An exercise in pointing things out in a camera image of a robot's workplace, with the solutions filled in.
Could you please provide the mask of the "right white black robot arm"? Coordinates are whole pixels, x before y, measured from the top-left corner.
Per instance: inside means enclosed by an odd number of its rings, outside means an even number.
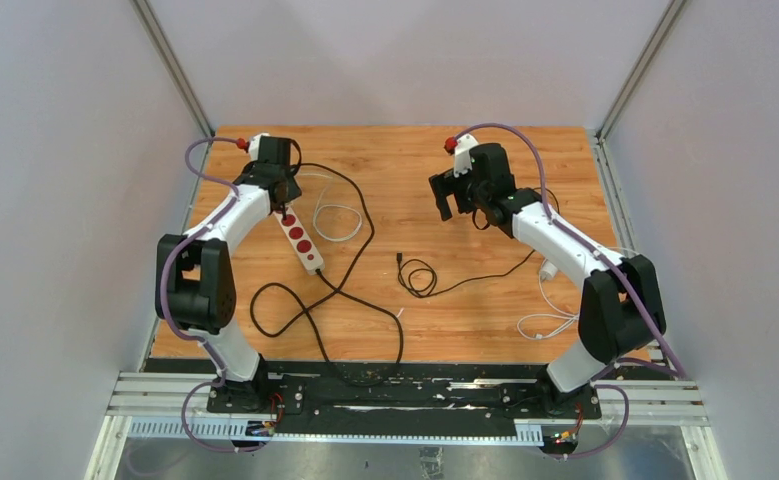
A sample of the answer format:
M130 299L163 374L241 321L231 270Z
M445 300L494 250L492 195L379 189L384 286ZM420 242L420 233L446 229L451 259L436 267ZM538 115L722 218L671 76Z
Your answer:
M653 263L625 257L575 229L543 202L540 192L519 188L506 150L465 135L448 138L451 169L430 177L442 220L452 211L481 213L496 227L540 253L581 290L578 338L547 364L536 403L549 417L561 417L576 403L575 391L614 361L658 340L666 320Z

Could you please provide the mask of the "white red power strip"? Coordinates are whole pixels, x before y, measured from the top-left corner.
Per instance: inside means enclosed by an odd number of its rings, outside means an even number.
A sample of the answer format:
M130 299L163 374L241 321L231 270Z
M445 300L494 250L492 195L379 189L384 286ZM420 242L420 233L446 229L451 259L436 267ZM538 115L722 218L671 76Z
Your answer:
M308 234L300 217L291 207L288 207L294 216L294 220L286 225L281 221L281 214L274 212L274 217L278 221L293 251L300 260L303 268L309 275L317 275L325 269L323 256L319 253L316 243Z

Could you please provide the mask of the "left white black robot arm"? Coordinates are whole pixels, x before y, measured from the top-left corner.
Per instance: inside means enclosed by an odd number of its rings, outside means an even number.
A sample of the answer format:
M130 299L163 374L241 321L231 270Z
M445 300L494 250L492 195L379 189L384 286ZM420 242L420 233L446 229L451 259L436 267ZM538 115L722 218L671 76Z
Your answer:
M249 156L229 181L191 171L224 186L225 199L198 225L166 234L157 244L155 309L180 339L194 341L212 360L212 389L248 413L263 411L271 400L267 363L249 345L235 319L237 292L231 257L247 234L300 196L295 177L302 165L300 145L291 138L261 133L230 144Z

